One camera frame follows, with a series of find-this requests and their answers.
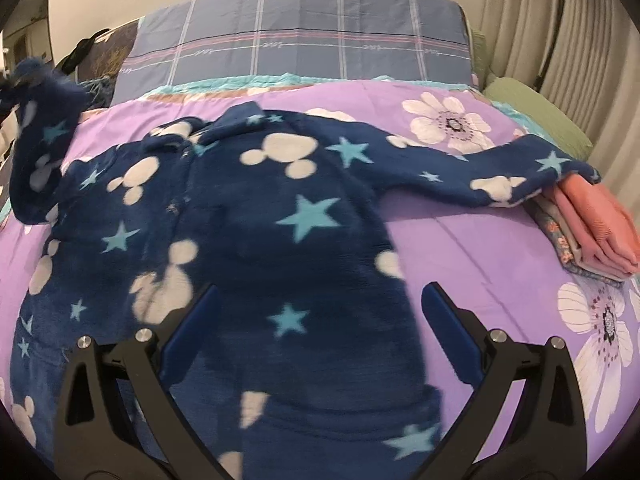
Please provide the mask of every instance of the metal screw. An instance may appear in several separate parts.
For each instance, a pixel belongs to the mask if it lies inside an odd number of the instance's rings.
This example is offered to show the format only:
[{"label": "metal screw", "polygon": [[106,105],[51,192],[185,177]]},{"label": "metal screw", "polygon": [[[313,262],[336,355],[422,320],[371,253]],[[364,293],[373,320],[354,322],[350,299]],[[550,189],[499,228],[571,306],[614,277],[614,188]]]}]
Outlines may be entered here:
[{"label": "metal screw", "polygon": [[489,332],[489,337],[494,343],[504,343],[507,341],[507,333],[499,328],[491,330],[491,332]]},{"label": "metal screw", "polygon": [[566,343],[564,342],[564,339],[555,335],[551,338],[551,346],[558,350],[562,350],[566,346]]},{"label": "metal screw", "polygon": [[91,337],[87,335],[83,335],[80,339],[78,339],[78,348],[84,350],[85,348],[89,348],[91,345]]},{"label": "metal screw", "polygon": [[151,332],[150,328],[141,328],[136,332],[136,341],[141,343],[146,343],[153,337],[154,333]]}]

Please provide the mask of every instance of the green pillow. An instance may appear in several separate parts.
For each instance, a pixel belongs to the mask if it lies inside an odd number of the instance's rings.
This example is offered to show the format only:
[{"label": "green pillow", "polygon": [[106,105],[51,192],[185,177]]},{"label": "green pillow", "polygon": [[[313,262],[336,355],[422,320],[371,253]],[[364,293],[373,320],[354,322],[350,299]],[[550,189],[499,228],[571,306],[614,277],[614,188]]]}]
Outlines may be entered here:
[{"label": "green pillow", "polygon": [[471,29],[472,51],[474,56],[474,72],[478,76],[478,86],[484,88],[484,82],[489,73],[489,53],[486,48],[486,38],[479,30]]},{"label": "green pillow", "polygon": [[578,126],[542,95],[510,77],[496,78],[483,92],[491,101],[510,104],[528,115],[553,137],[558,148],[578,160],[587,160],[593,144]]}]

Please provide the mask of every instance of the folded pink towel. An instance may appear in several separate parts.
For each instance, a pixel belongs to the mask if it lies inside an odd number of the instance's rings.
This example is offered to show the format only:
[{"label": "folded pink towel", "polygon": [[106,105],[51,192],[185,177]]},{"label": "folded pink towel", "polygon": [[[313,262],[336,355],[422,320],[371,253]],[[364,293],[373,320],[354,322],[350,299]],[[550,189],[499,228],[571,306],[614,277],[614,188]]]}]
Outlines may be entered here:
[{"label": "folded pink towel", "polygon": [[631,215],[604,184],[593,186],[580,175],[571,174],[559,187],[609,258],[616,261],[612,257],[615,253],[632,265],[638,263],[640,238]]},{"label": "folded pink towel", "polygon": [[580,247],[580,244],[578,243],[578,241],[575,239],[574,233],[571,231],[571,229],[567,225],[567,222],[564,219],[564,216],[562,216],[562,213],[560,212],[560,210],[558,209],[558,206],[553,202],[551,202],[551,200],[549,200],[548,198],[545,198],[542,195],[538,195],[537,197],[534,197],[533,200],[538,204],[540,209],[542,209],[542,211],[544,211],[553,220],[555,220],[558,226],[560,227],[562,234],[564,235],[564,237],[567,240],[567,243],[569,244],[569,248],[571,249],[571,252],[574,254],[574,264],[576,266],[581,267],[582,269],[587,270],[589,272],[592,272],[593,274],[599,274],[601,276],[604,276],[605,278],[609,278],[610,280],[615,280],[617,282],[624,282],[625,280],[628,280],[632,276],[630,272],[622,272],[617,267],[606,266],[596,258],[593,258],[593,261],[591,262],[591,264],[585,262],[584,256],[582,254],[582,248]]},{"label": "folded pink towel", "polygon": [[640,270],[638,264],[633,265],[625,258],[612,260],[605,254],[602,247],[595,240],[589,228],[574,208],[572,202],[564,192],[562,192],[562,189],[558,186],[553,186],[549,189],[545,189],[543,195],[558,206],[558,209],[562,213],[569,229],[571,229],[571,232],[574,234],[575,240],[580,244],[582,259],[587,264],[593,267],[597,267],[599,265],[613,267],[625,274],[633,274]]}]

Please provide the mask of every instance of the star print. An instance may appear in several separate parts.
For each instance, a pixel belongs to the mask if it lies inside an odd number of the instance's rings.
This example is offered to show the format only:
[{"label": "star print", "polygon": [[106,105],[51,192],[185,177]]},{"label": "star print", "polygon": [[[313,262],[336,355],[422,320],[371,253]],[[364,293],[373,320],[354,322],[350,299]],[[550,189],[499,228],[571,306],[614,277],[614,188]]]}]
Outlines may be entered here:
[{"label": "star print", "polygon": [[398,454],[394,460],[400,460],[413,453],[433,451],[431,439],[438,430],[438,426],[439,424],[434,424],[427,430],[419,431],[418,426],[411,424],[404,428],[404,436],[390,438],[389,440],[385,440],[383,444],[395,447],[398,450]]},{"label": "star print", "polygon": [[255,114],[246,118],[247,124],[260,124],[260,121],[264,119],[264,115]]},{"label": "star print", "polygon": [[22,350],[22,355],[20,357],[24,357],[27,356],[28,358],[30,358],[31,356],[29,355],[29,343],[27,343],[24,338],[22,338],[22,342],[18,343],[18,348],[20,350]]},{"label": "star print", "polygon": [[24,322],[24,320],[22,319],[22,316],[20,316],[20,322],[22,323],[22,326],[24,327],[24,329],[29,333],[29,335],[33,335],[31,333],[31,325],[33,325],[33,316],[31,316],[27,322]]},{"label": "star print", "polygon": [[295,225],[293,240],[298,243],[303,240],[314,227],[340,227],[340,224],[331,218],[326,210],[338,202],[339,198],[327,198],[316,202],[309,202],[302,195],[296,196],[296,212],[278,220],[277,225]]},{"label": "star print", "polygon": [[69,319],[80,321],[80,313],[86,309],[87,307],[82,304],[82,300],[78,300],[77,303],[71,305],[71,316],[69,316]]},{"label": "star print", "polygon": [[107,243],[107,248],[103,250],[103,253],[108,253],[113,251],[114,249],[120,249],[121,251],[127,250],[127,238],[136,234],[140,229],[135,229],[133,231],[127,231],[126,227],[124,227],[124,222],[120,222],[118,226],[118,231],[113,236],[107,236],[102,239],[103,242]]},{"label": "star print", "polygon": [[327,146],[326,148],[332,152],[339,152],[340,158],[342,159],[342,165],[345,168],[348,168],[351,166],[353,159],[366,162],[367,164],[373,164],[373,160],[363,153],[368,146],[369,144],[367,143],[351,144],[348,139],[340,137],[340,144],[334,144],[333,146]]},{"label": "star print", "polygon": [[570,160],[570,158],[559,158],[555,151],[551,151],[547,158],[537,158],[536,162],[542,164],[542,167],[539,168],[538,171],[545,171],[553,168],[556,170],[558,176],[560,176],[562,174],[562,163],[569,162]]},{"label": "star print", "polygon": [[85,187],[87,187],[89,184],[95,184],[95,179],[98,178],[98,176],[103,172],[104,170],[100,170],[100,171],[96,171],[93,170],[91,172],[91,175],[89,175],[86,179],[84,179],[81,183],[80,183],[80,189],[83,190]]},{"label": "star print", "polygon": [[269,316],[268,319],[277,325],[275,338],[280,339],[290,330],[299,334],[306,334],[306,328],[300,321],[309,313],[308,310],[296,311],[290,303],[282,307],[282,312],[276,316]]},{"label": "star print", "polygon": [[429,182],[442,182],[439,175],[434,175],[433,173],[429,173],[428,171],[423,171],[421,176],[426,178]]},{"label": "star print", "polygon": [[52,144],[58,137],[68,133],[69,131],[65,128],[65,121],[62,121],[55,126],[45,126],[42,129],[42,135],[44,136],[44,141],[47,144]]},{"label": "star print", "polygon": [[207,153],[211,148],[213,148],[219,141],[212,142],[211,144],[205,146],[204,144],[194,144],[193,151],[196,152],[197,156],[203,156]]}]

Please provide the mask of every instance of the purple bedsheet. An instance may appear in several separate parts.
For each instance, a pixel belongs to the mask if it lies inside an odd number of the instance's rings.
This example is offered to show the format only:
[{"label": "purple bedsheet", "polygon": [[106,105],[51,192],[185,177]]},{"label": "purple bedsheet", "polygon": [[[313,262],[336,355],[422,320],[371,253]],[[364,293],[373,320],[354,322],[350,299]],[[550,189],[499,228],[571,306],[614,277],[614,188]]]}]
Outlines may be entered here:
[{"label": "purple bedsheet", "polygon": [[[341,112],[337,116],[342,120],[353,118],[394,134],[389,141],[398,149],[421,140],[460,156],[481,145],[490,148],[510,142],[514,134],[521,134],[517,124],[469,92],[395,82],[336,82],[185,104],[127,102],[82,124],[65,163],[140,139],[158,124],[181,116],[214,120],[230,106],[249,100],[258,101],[264,109],[313,109],[324,115]],[[429,118],[433,110],[465,120],[474,132],[462,142],[453,130],[439,134],[431,128],[436,121]],[[472,210],[398,190],[384,197],[381,213],[398,250],[415,309],[428,380],[444,393],[444,429],[455,421],[471,387],[458,381],[421,314],[420,293],[432,281],[440,282],[458,306],[475,312],[488,328],[503,328],[513,339],[532,343],[543,343],[552,335],[567,341],[587,406],[589,464],[593,463],[613,441],[640,396],[638,284],[630,282],[618,291],[569,274],[521,207]],[[0,232],[0,397],[6,390],[3,400],[7,406],[13,402],[8,372],[15,322],[48,231],[45,225],[26,228],[11,215]],[[603,346],[603,331],[612,341],[608,347]],[[521,387],[511,389],[481,456],[497,450]]]}]

